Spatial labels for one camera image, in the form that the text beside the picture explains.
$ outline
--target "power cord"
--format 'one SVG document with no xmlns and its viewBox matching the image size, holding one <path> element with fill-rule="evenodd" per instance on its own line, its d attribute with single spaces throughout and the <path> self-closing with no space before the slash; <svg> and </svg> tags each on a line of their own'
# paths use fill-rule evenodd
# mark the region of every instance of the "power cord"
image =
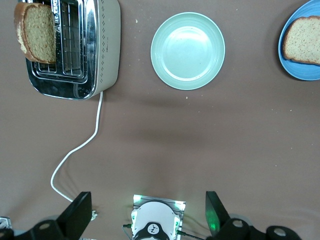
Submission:
<svg viewBox="0 0 320 240">
<path fill-rule="evenodd" d="M 132 240 L 131 237 L 129 236 L 129 234 L 127 233 L 127 231 L 125 230 L 125 228 L 130 229 L 131 228 L 131 224 L 124 224 L 122 225 L 122 231 L 125 233 L 125 235 L 128 237 L 128 239 Z"/>
<path fill-rule="evenodd" d="M 185 233 L 184 231 L 180 231 L 180 230 L 177 231 L 177 234 L 179 234 L 179 235 L 181 235 L 181 236 L 187 236 L 187 237 L 190 237 L 190 238 L 193 238 L 193 239 L 204 240 L 203 238 L 190 235 L 190 234 Z"/>
<path fill-rule="evenodd" d="M 98 132 L 98 129 L 99 129 L 99 118 L 100 118 L 100 112 L 101 112 L 101 105 L 102 105 L 102 101 L 103 101 L 103 98 L 104 98 L 104 92 L 100 92 L 100 99 L 99 99 L 99 104 L 98 104 L 98 109 L 96 111 L 96 119 L 95 119 L 95 130 L 94 130 L 94 133 L 92 134 L 92 136 L 87 140 L 85 141 L 84 143 L 82 143 L 80 146 L 74 148 L 73 150 L 71 150 L 70 152 L 68 152 L 67 155 L 65 155 L 65 157 L 62 159 L 62 161 L 59 163 L 59 165 L 56 167 L 56 169 L 54 170 L 52 176 L 51 176 L 51 187 L 53 190 L 55 190 L 58 194 L 60 194 L 62 197 L 64 197 L 65 199 L 67 199 L 68 201 L 72 202 L 73 200 L 68 197 L 67 195 L 63 194 L 61 191 L 59 191 L 55 185 L 54 185 L 54 180 L 55 180 L 55 177 L 56 177 L 56 174 L 57 172 L 59 171 L 59 169 L 61 168 L 61 166 L 65 163 L 65 161 L 68 159 L 68 157 L 73 154 L 74 152 L 78 151 L 79 149 L 83 148 L 85 145 L 87 145 L 87 143 L 89 143 L 96 135 L 97 135 L 97 132 Z M 93 210 L 92 211 L 92 217 L 91 217 L 91 221 L 96 219 L 98 214 L 96 214 L 96 211 Z"/>
</svg>

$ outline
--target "mint green plate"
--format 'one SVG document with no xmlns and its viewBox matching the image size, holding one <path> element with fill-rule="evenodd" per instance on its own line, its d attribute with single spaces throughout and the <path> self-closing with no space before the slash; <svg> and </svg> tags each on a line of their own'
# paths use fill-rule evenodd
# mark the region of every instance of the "mint green plate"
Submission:
<svg viewBox="0 0 320 240">
<path fill-rule="evenodd" d="M 151 44 L 151 61 L 159 78 L 180 90 L 208 84 L 225 59 L 225 41 L 207 16 L 183 12 L 167 19 Z"/>
</svg>

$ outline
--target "blue plate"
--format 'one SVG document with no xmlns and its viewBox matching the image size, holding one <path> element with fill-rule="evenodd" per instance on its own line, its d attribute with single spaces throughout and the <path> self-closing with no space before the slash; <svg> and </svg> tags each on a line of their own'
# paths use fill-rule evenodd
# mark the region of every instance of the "blue plate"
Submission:
<svg viewBox="0 0 320 240">
<path fill-rule="evenodd" d="M 307 18 L 310 16 L 320 16 L 320 0 L 308 1 L 306 4 L 301 6 L 297 11 L 295 11 L 295 13 L 292 14 L 292 16 L 288 19 L 280 35 L 279 44 L 278 44 L 278 54 L 279 54 L 279 58 L 282 66 L 289 74 L 291 74 L 297 79 L 314 81 L 314 80 L 320 80 L 319 65 L 297 63 L 297 62 L 285 59 L 282 54 L 282 44 L 283 44 L 282 42 L 283 42 L 284 35 L 287 31 L 287 28 L 290 26 L 290 24 L 294 20 L 300 17 Z"/>
<path fill-rule="evenodd" d="M 208 17 L 183 12 L 167 19 L 151 44 L 151 61 L 159 78 L 179 90 L 198 89 L 220 71 L 225 41 Z"/>
</svg>

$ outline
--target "toaster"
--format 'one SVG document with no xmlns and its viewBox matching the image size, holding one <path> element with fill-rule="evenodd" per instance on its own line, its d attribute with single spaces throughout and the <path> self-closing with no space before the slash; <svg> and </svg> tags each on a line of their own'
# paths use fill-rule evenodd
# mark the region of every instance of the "toaster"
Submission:
<svg viewBox="0 0 320 240">
<path fill-rule="evenodd" d="M 85 100 L 118 78 L 121 12 L 117 0 L 22 0 L 51 6 L 56 63 L 26 59 L 33 87 L 46 96 Z"/>
</svg>

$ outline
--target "white power cord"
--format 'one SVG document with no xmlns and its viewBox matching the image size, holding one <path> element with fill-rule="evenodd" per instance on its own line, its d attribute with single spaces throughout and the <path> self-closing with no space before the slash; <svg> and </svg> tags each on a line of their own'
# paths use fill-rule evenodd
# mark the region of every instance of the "white power cord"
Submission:
<svg viewBox="0 0 320 240">
<path fill-rule="evenodd" d="M 100 118 L 100 112 L 101 112 L 101 105 L 102 105 L 102 101 L 104 98 L 104 92 L 100 92 L 100 99 L 99 99 L 99 104 L 98 104 L 98 109 L 96 111 L 96 119 L 95 119 L 95 130 L 94 133 L 92 134 L 92 136 L 85 141 L 84 143 L 82 143 L 80 146 L 76 147 L 75 149 L 71 150 L 70 152 L 68 152 L 67 155 L 65 155 L 65 157 L 62 159 L 62 161 L 59 163 L 59 165 L 56 167 L 56 169 L 54 170 L 52 176 L 51 176 L 51 187 L 53 188 L 53 190 L 55 190 L 58 194 L 60 194 L 62 197 L 64 197 L 65 199 L 67 199 L 68 201 L 72 202 L 73 200 L 68 197 L 67 195 L 63 194 L 61 191 L 59 191 L 55 185 L 54 185 L 54 180 L 56 177 L 57 172 L 59 171 L 59 169 L 61 168 L 61 166 L 65 163 L 65 161 L 68 159 L 68 157 L 73 154 L 74 152 L 78 151 L 79 149 L 83 148 L 85 145 L 87 145 L 87 143 L 89 143 L 96 135 L 99 129 L 99 118 Z M 94 220 L 96 218 L 97 214 L 96 211 L 93 210 L 92 211 L 92 218 L 91 221 Z"/>
</svg>

